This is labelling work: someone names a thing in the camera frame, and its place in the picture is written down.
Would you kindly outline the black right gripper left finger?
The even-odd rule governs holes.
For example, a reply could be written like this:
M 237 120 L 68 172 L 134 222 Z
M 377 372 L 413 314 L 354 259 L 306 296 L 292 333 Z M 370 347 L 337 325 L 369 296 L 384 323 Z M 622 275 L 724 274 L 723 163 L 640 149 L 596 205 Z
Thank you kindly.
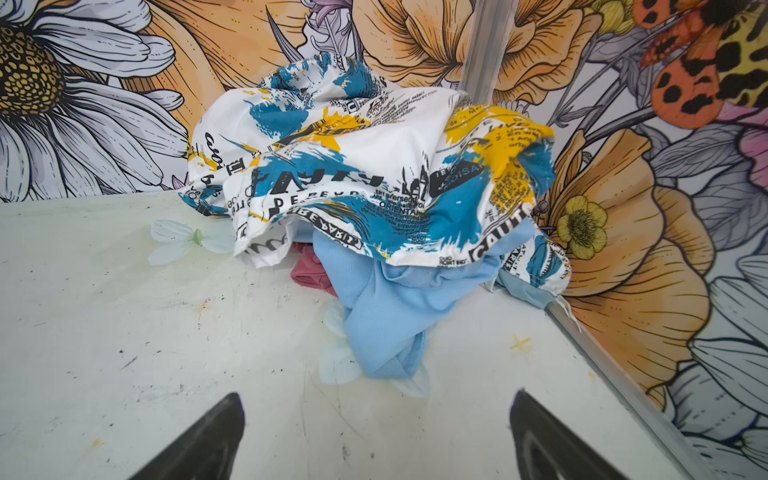
M 130 480 L 212 479 L 231 477 L 245 429 L 238 393 L 222 398 Z

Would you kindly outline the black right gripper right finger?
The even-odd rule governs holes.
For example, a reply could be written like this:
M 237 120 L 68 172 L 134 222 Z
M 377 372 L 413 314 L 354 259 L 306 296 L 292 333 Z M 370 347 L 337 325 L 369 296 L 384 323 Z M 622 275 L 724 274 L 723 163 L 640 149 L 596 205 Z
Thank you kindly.
M 627 479 L 524 389 L 509 419 L 521 479 Z

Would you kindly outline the maroon ribbed cloth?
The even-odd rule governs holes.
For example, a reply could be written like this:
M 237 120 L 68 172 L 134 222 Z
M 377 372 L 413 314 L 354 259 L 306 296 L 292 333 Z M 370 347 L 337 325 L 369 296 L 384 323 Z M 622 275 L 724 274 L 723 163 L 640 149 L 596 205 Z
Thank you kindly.
M 299 254 L 298 260 L 290 273 L 291 279 L 298 285 L 322 290 L 336 297 L 336 291 L 320 259 L 315 254 L 313 245 L 310 243 L 293 243 L 291 249 Z

